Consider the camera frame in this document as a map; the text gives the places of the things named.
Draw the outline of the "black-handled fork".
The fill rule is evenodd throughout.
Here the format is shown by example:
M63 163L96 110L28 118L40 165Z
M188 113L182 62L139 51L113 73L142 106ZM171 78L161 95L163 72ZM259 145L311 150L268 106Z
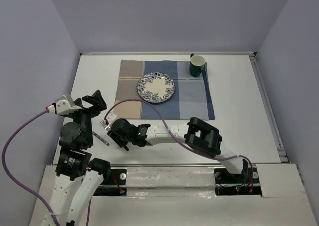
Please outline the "black-handled fork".
M106 121L104 121L104 120L102 120L101 122L100 122L100 124L102 125L102 127L105 129L105 130L107 130L107 131L109 131L110 130L110 125L109 125L109 123L108 122L106 122Z

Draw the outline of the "blue floral plate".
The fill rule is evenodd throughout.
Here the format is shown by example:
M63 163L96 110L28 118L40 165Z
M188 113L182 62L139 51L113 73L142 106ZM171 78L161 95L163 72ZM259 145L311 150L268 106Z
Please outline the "blue floral plate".
M169 100L174 92L174 80L161 72L145 74L137 83L138 95L148 103L163 103Z

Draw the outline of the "blue patchwork cloth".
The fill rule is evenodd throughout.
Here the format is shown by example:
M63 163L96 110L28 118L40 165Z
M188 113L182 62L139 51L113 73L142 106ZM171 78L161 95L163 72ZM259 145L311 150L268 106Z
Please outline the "blue patchwork cloth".
M113 112L120 118L214 120L207 66L198 77L189 61L122 60Z

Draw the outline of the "green mug white inside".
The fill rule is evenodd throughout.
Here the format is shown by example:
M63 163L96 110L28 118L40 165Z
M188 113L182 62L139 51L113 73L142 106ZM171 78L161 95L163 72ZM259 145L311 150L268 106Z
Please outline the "green mug white inside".
M189 72L193 77L198 77L202 73L202 69L205 65L205 59L200 55L192 53L190 55Z

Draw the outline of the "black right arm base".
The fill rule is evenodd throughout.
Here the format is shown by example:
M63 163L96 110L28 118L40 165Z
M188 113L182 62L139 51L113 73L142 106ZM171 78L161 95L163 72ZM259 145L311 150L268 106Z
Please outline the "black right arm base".
M217 196L262 195L257 167L248 167L241 175L230 174L225 168L214 169Z

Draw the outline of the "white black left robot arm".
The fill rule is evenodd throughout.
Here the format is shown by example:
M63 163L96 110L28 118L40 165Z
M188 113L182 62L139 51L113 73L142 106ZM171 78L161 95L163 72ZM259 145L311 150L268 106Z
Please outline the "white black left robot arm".
M46 107L47 112L71 121L60 128L61 149L50 209L43 218L43 226L78 225L94 192L110 179L110 163L92 159L87 152L93 146L92 118L106 108L100 90L76 100L63 95Z

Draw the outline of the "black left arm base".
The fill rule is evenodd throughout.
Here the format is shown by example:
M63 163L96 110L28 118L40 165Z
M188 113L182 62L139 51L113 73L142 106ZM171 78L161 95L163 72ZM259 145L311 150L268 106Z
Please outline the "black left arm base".
M93 196L122 197L127 194L127 169L112 168L107 180L97 188Z

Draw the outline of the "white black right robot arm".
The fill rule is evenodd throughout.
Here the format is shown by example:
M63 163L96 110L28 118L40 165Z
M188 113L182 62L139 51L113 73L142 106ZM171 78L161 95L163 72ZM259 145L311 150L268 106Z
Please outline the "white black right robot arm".
M125 150L128 150L128 143L138 147L181 143L196 154L220 162L235 182L243 181L248 175L248 161L223 143L217 128L199 118L192 117L188 123L171 127L151 124L135 126L112 113L103 123L108 136Z

